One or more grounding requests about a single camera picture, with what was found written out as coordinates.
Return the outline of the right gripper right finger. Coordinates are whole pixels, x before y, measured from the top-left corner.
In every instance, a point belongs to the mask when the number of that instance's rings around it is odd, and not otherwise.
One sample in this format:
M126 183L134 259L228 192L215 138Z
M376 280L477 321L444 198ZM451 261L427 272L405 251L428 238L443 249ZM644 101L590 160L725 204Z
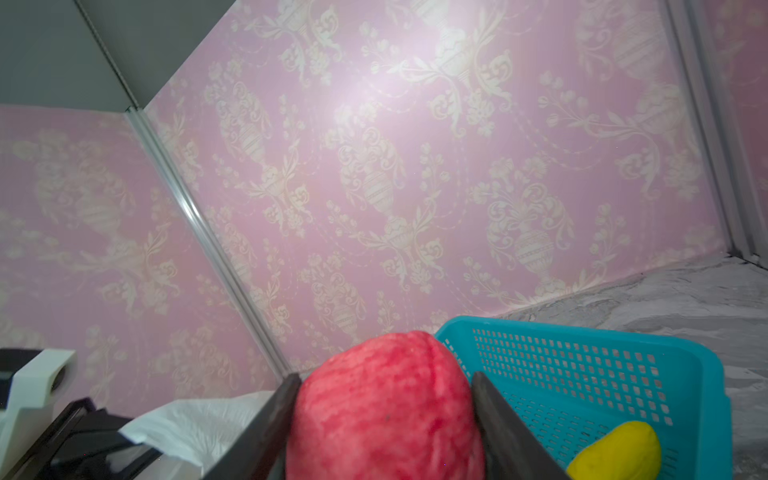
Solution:
M487 479L569 479L482 371L473 374L471 392Z

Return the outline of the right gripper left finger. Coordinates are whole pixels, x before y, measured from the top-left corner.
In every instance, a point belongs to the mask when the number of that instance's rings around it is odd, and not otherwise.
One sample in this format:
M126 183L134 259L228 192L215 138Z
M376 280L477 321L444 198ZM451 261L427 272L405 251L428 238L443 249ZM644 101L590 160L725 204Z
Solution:
M280 384L203 480L284 480L286 447L302 385L298 373Z

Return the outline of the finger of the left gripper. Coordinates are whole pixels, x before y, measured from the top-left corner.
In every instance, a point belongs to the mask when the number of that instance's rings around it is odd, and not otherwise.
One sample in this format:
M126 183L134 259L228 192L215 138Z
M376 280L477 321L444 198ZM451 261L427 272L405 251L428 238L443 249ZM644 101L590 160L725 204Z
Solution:
M120 433L130 419L98 409L89 398L70 402L3 479L136 479L162 453Z

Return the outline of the white plastic bag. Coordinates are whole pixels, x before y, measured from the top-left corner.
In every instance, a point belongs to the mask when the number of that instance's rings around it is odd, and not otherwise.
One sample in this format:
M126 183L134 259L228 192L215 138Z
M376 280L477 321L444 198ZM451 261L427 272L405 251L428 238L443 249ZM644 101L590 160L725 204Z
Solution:
M131 420L119 433L160 453L137 477L201 479L272 395L258 391L234 398L175 400Z

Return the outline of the pink fruit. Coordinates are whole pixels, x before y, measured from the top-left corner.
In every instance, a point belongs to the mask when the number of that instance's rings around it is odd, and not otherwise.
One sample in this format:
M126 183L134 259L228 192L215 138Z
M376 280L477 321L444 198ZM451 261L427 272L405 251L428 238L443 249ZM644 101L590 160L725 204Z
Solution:
M483 479L470 384L423 331L337 354L302 384L286 448L288 479Z

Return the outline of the yellow bumpy long fruit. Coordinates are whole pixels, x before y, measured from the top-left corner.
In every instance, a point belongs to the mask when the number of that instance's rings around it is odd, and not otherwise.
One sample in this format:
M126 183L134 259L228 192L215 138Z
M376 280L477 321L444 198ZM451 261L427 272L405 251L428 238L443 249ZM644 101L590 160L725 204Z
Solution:
M662 449L653 428L640 421L625 422L583 449L568 465L571 479L647 479L658 477Z

